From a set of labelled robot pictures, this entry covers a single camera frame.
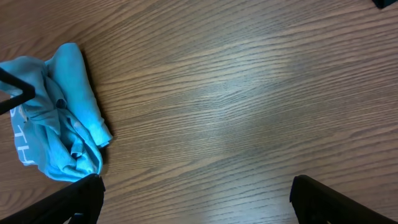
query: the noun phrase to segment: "wood grain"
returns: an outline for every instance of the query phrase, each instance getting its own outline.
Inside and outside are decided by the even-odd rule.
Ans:
[[[77,42],[114,133],[99,223],[297,223],[307,174],[398,221],[398,4],[0,1],[0,60]],[[66,185],[0,116],[0,218]]]

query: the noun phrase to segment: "fabric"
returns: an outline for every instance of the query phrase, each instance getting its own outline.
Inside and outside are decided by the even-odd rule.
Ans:
[[[75,182],[100,174],[99,147],[112,139],[96,104],[77,44],[62,45],[43,62],[19,57],[0,67],[35,87],[35,98],[10,110],[14,142],[25,166],[54,180]],[[11,97],[21,90],[0,82]]]

